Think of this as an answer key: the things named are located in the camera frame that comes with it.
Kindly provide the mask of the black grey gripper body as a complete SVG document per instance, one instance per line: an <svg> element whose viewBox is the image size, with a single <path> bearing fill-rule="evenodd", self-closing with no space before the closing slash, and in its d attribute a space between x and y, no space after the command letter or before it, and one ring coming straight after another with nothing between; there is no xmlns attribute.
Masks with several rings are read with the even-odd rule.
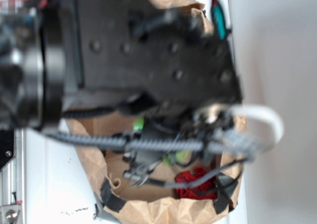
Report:
<svg viewBox="0 0 317 224"><path fill-rule="evenodd" d="M164 127L170 127L176 132L178 132L178 124L173 120L164 119L164 118L145 118L145 119L153 119L158 121ZM124 160L129 164L132 161L137 163L150 164L158 159L154 157L155 154L159 154L160 152L168 153L172 151L171 143L175 142L173 139L149 139L142 140L137 139L134 136L134 132L131 134L131 140L128 142L128 150L124 152Z"/></svg>

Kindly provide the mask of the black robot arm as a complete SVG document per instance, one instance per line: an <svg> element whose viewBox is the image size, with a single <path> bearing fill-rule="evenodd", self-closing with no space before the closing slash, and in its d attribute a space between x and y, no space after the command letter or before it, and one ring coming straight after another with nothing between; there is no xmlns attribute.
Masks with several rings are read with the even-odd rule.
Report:
<svg viewBox="0 0 317 224"><path fill-rule="evenodd" d="M150 0L5 0L0 127L127 155L127 179L159 161L222 152L242 102L228 30Z"/></svg>

